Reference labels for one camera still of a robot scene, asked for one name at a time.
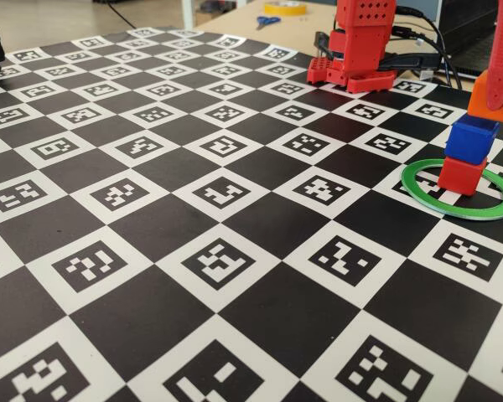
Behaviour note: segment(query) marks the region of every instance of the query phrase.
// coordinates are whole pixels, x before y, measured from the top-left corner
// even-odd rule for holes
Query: cable
[[[108,1],[106,2],[106,4],[108,4],[108,7],[111,8],[113,10],[114,13],[116,13],[123,21],[125,21],[132,29],[136,29],[136,27],[134,25],[132,25],[125,17],[123,17],[112,5],[111,3]]]

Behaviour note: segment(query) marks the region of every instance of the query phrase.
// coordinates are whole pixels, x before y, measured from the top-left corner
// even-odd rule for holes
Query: table
[[[306,85],[306,54],[178,29],[8,58],[0,401],[503,400],[503,220],[400,184],[468,93],[351,95]]]

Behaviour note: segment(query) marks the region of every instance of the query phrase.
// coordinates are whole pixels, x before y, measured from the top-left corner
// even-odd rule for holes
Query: blue scissors
[[[281,20],[282,19],[280,17],[257,17],[257,22],[259,23],[257,30],[262,29],[271,23],[279,23]]]

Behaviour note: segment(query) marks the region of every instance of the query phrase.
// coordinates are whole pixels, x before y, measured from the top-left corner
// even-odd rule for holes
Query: green hoop
[[[443,203],[422,191],[417,184],[416,175],[423,169],[440,168],[442,166],[443,159],[425,159],[411,163],[402,171],[402,185],[418,202],[442,214],[469,220],[503,219],[503,202],[495,207],[485,209],[460,208]],[[485,169],[483,171],[483,178],[490,180],[503,193],[503,178],[501,176]]]

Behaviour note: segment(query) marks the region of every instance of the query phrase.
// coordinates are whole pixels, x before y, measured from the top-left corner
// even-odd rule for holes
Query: yellow tape
[[[265,13],[276,15],[305,14],[305,4],[299,2],[269,2],[265,3]]]

